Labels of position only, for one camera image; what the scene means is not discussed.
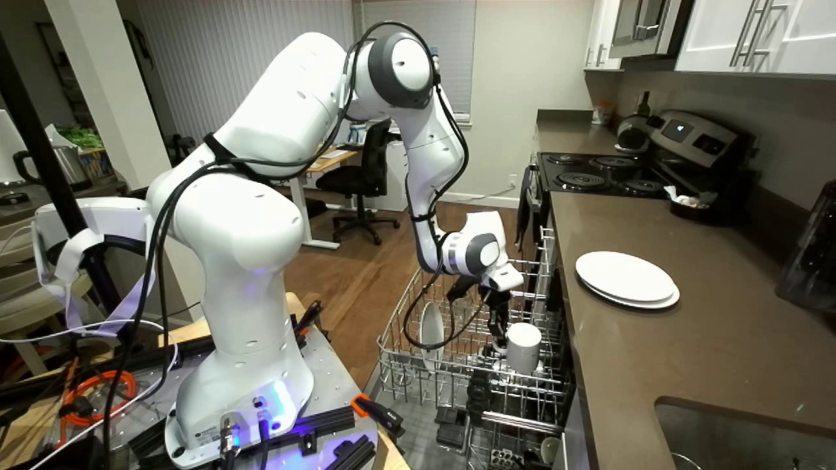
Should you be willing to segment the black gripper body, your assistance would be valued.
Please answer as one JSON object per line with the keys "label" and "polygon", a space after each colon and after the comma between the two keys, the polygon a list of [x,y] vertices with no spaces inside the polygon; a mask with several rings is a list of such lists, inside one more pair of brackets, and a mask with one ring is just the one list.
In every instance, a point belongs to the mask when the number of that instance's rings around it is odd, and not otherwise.
{"label": "black gripper body", "polygon": [[470,289],[466,292],[466,297],[448,301],[448,304],[454,313],[473,313],[473,310],[488,308],[491,296],[513,297],[509,289],[500,289],[496,284],[484,284],[478,280],[470,280]]}

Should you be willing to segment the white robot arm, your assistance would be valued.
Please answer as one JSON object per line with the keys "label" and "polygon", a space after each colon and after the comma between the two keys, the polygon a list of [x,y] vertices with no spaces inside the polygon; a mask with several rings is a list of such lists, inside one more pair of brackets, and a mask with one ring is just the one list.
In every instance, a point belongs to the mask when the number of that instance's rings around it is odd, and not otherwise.
{"label": "white robot arm", "polygon": [[300,249],[304,217],[274,182],[305,169],[342,120],[397,125],[424,270],[495,292],[522,283],[500,215],[477,212],[452,232],[437,221],[440,195],[466,173],[467,143],[426,39],[401,22],[366,29],[352,46],[322,31],[300,35],[231,120],[147,194],[155,229],[189,245],[204,266],[214,342],[177,387],[166,428],[167,458],[183,470],[290,434],[325,383],[285,310],[283,271]]}

